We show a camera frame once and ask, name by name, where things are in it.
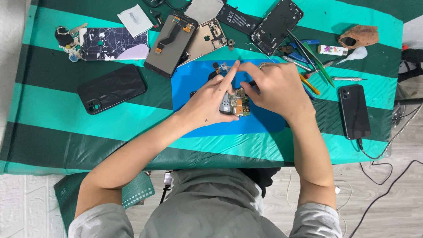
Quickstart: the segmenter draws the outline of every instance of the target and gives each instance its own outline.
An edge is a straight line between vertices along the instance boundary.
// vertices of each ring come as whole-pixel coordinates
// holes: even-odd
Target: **wooden floor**
[[[411,95],[414,91],[417,96],[423,96],[419,88],[423,77],[402,82],[403,88]],[[411,112],[416,107],[409,107]],[[394,128],[393,134],[400,128]],[[358,225],[364,211],[378,196],[384,194],[391,183],[404,171],[412,160],[423,161],[423,112],[417,116],[407,127],[392,146],[390,158],[384,158],[380,163],[391,163],[393,173],[384,185],[376,185],[361,171],[359,164],[335,165],[333,167],[335,180],[344,180],[351,184],[353,194],[348,205],[341,210],[341,215],[347,224],[348,237]],[[377,182],[382,182],[389,172],[389,166],[371,166],[364,163],[364,169]],[[145,205],[136,206],[126,210],[135,237],[142,231],[145,222],[158,206],[163,189],[164,171],[153,171],[151,179],[156,190],[156,195],[146,200]],[[297,206],[299,194],[299,178],[294,168],[291,169],[292,181],[289,189],[288,200],[293,208]],[[289,169],[282,168],[273,179],[273,185],[267,189],[264,201],[266,203],[265,217],[275,223],[285,234],[289,234],[294,219],[294,211],[287,203],[287,187],[289,183]],[[393,186],[391,192],[379,199],[368,211],[363,223],[355,233],[355,238],[422,238],[423,237],[423,165],[414,163],[404,176]],[[341,188],[337,195],[337,206],[340,207],[347,201],[351,189],[347,183],[335,182]],[[341,229],[345,231],[342,219]]]

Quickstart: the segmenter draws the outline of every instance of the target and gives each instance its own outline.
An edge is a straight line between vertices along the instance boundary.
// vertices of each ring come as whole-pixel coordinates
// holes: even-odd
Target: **charging cable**
[[[363,154],[365,155],[365,156],[367,156],[367,157],[369,157],[370,159],[372,159],[372,160],[377,160],[377,159],[379,159],[379,158],[381,158],[385,153],[386,153],[386,151],[388,150],[388,148],[389,148],[389,146],[391,146],[391,144],[392,144],[392,142],[399,136],[399,134],[401,134],[401,132],[403,132],[403,130],[405,129],[405,127],[407,127],[408,126],[408,124],[410,124],[410,122],[416,117],[416,115],[417,115],[417,113],[419,113],[419,111],[420,111],[420,109],[423,107],[423,103],[422,104],[420,104],[420,106],[415,110],[415,113],[414,113],[414,115],[410,118],[410,119],[408,119],[408,121],[405,123],[405,125],[401,128],[401,130],[399,130],[399,132],[394,136],[394,137],[392,137],[392,139],[389,141],[389,143],[388,143],[388,145],[385,147],[385,149],[383,150],[383,152],[382,152],[382,154],[380,154],[379,156],[377,156],[377,157],[371,157],[371,156],[369,156],[365,151],[364,151],[364,149],[363,149],[363,141],[361,140],[361,138],[360,139],[357,139],[357,143],[358,143],[358,147],[360,148],[360,150],[361,150],[361,152],[363,152]]]

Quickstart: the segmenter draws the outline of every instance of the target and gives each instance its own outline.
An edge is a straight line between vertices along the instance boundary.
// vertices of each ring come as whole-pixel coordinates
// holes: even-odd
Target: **circuit board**
[[[245,94],[243,88],[235,89],[234,95],[228,95],[231,114],[236,116],[250,115],[250,98]]]

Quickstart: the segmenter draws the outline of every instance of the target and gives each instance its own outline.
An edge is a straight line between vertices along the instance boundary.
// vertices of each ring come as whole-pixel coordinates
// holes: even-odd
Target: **keys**
[[[88,23],[84,23],[84,24],[82,24],[82,25],[80,25],[78,27],[75,27],[75,28],[73,28],[72,30],[69,31],[69,34],[73,35],[76,32],[79,32],[80,29],[85,28],[87,26],[88,26]]]

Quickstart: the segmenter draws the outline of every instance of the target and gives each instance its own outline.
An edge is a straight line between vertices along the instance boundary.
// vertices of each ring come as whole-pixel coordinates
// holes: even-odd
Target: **table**
[[[276,0],[229,0],[232,6],[256,19],[265,16]],[[175,0],[175,6],[185,3]],[[376,25],[380,41],[367,47],[363,60],[348,61],[327,69],[329,75],[367,78],[363,85],[372,135],[363,139],[364,149],[376,156],[387,145],[401,57],[402,21],[391,15],[336,0],[295,0],[305,16],[293,34],[299,39],[319,39],[322,44],[338,45],[336,38],[353,24]],[[121,27],[117,14],[139,4],[138,0],[33,0],[23,38],[19,68],[14,86],[2,150],[0,173],[72,174],[89,171],[113,151],[145,132],[172,113],[170,80],[142,67],[143,61],[91,61],[72,63],[55,40],[57,26],[69,28]],[[156,10],[167,15],[165,4]],[[263,59],[249,43],[249,37],[221,24],[235,49],[227,47],[199,60]],[[149,31],[149,44],[158,35]],[[281,62],[281,58],[272,56]],[[322,62],[336,58],[319,55]],[[148,90],[145,94],[112,109],[88,115],[76,94],[77,86],[121,68],[140,67]],[[333,164],[368,161],[355,141],[343,135],[336,89],[318,75],[310,82],[321,95],[313,102],[316,119]],[[351,82],[335,82],[335,86]],[[292,165],[292,131],[289,125],[279,133],[182,138],[160,153],[146,169],[260,168]]]

